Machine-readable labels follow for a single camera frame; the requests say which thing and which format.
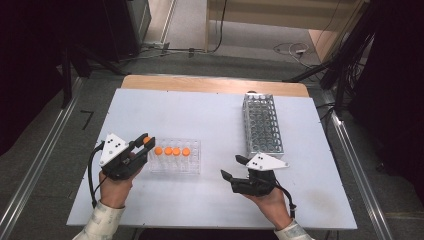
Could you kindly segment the person's left hand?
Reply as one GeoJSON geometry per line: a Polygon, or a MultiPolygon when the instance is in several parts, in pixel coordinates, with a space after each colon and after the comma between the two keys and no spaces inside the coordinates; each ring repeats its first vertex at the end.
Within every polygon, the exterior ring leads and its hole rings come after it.
{"type": "Polygon", "coordinates": [[[133,186],[133,180],[139,175],[141,169],[126,180],[111,180],[100,171],[100,202],[110,208],[121,209],[125,207],[126,199],[133,186]]]}

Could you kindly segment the light wooden furniture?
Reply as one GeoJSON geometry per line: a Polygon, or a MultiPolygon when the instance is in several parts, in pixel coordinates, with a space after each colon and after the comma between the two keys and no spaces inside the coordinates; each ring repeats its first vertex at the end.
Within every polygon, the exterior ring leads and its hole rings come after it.
{"type": "Polygon", "coordinates": [[[209,43],[209,21],[226,21],[308,29],[321,61],[338,50],[370,0],[206,0],[205,48],[209,43]]]}

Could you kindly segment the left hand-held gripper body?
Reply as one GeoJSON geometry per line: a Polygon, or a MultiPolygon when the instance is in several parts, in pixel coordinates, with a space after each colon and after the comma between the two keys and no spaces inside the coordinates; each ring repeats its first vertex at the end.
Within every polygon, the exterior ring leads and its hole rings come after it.
{"type": "Polygon", "coordinates": [[[112,180],[128,179],[147,163],[147,157],[134,159],[132,150],[125,140],[109,133],[99,160],[102,172],[112,180]]]}

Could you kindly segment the black cabinet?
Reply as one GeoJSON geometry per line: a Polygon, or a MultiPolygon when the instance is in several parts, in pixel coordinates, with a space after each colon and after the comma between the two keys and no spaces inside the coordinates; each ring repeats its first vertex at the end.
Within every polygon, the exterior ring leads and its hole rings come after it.
{"type": "Polygon", "coordinates": [[[148,0],[102,0],[112,37],[112,59],[137,56],[151,22],[148,0]]]}

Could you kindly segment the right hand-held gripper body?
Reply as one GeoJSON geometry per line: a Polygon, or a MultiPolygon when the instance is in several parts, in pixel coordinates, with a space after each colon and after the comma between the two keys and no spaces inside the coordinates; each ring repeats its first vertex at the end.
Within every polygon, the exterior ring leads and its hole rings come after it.
{"type": "Polygon", "coordinates": [[[250,196],[268,195],[276,186],[275,169],[287,168],[288,163],[265,153],[257,153],[244,165],[248,169],[248,178],[240,190],[233,191],[250,196]]]}

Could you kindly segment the wooden table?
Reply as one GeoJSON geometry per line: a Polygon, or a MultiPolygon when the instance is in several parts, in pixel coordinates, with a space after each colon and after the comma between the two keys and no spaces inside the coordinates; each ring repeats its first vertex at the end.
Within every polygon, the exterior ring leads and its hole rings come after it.
{"type": "Polygon", "coordinates": [[[269,93],[274,96],[308,97],[304,84],[243,80],[237,78],[212,78],[173,75],[128,75],[121,87],[162,91],[209,92],[244,94],[249,91],[269,93]]]}

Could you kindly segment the clear plastic test tube rack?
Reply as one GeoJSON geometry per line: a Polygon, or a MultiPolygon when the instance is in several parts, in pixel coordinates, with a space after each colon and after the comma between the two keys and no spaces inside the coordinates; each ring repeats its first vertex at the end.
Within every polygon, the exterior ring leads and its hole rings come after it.
{"type": "Polygon", "coordinates": [[[197,139],[157,138],[148,155],[153,173],[199,174],[201,171],[201,141],[197,139]]]}

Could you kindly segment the person's right hand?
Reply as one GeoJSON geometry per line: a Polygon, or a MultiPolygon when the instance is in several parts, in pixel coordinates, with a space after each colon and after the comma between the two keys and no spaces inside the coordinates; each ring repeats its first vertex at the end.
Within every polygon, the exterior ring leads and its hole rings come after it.
{"type": "Polygon", "coordinates": [[[246,195],[246,198],[257,205],[277,231],[286,228],[292,223],[292,218],[289,216],[286,208],[284,194],[278,188],[274,188],[266,196],[256,197],[246,195]]]}

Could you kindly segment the black metal stand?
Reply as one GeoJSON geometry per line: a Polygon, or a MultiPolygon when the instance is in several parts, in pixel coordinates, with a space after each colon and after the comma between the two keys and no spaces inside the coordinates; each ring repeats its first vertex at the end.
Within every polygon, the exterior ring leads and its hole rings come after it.
{"type": "Polygon", "coordinates": [[[100,57],[89,49],[78,44],[64,44],[61,47],[61,68],[63,79],[63,102],[62,109],[66,108],[72,99],[71,67],[74,67],[77,74],[81,77],[89,77],[91,68],[88,59],[92,59],[111,72],[126,76],[129,72],[124,72],[106,59],[100,57]]]}

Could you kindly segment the metal test tube rack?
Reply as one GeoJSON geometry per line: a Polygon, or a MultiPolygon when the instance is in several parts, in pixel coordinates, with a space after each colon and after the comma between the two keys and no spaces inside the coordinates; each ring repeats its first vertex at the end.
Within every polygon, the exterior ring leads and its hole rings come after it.
{"type": "Polygon", "coordinates": [[[242,112],[247,155],[265,153],[281,159],[284,148],[273,95],[246,93],[242,112]]]}

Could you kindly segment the metal floor rail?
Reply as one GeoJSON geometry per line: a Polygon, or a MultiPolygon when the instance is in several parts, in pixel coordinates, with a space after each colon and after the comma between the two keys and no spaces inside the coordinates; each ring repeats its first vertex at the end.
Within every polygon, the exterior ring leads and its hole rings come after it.
{"type": "Polygon", "coordinates": [[[377,238],[379,240],[394,240],[384,213],[351,142],[345,122],[341,120],[335,112],[330,114],[330,119],[335,127],[338,139],[344,150],[347,162],[350,166],[367,215],[373,225],[377,238]]]}
{"type": "Polygon", "coordinates": [[[8,240],[12,233],[17,220],[25,208],[31,193],[50,158],[50,155],[76,106],[85,82],[85,78],[76,78],[72,86],[74,95],[71,97],[67,106],[59,111],[53,126],[35,155],[29,170],[7,204],[6,211],[0,220],[0,240],[8,240]]]}

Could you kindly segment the white table board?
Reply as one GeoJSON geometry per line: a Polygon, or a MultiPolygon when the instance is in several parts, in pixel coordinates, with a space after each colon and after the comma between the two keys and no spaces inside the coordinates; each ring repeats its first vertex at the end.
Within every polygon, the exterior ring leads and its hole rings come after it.
{"type": "MultiPolygon", "coordinates": [[[[143,169],[135,179],[121,223],[131,227],[268,229],[270,223],[245,197],[233,193],[221,173],[247,174],[236,155],[246,152],[240,94],[119,89],[99,136],[131,141],[143,133],[156,139],[196,139],[197,174],[158,174],[143,169]]],[[[308,229],[353,229],[356,222],[317,110],[307,97],[278,97],[285,169],[275,174],[308,229]]]]}

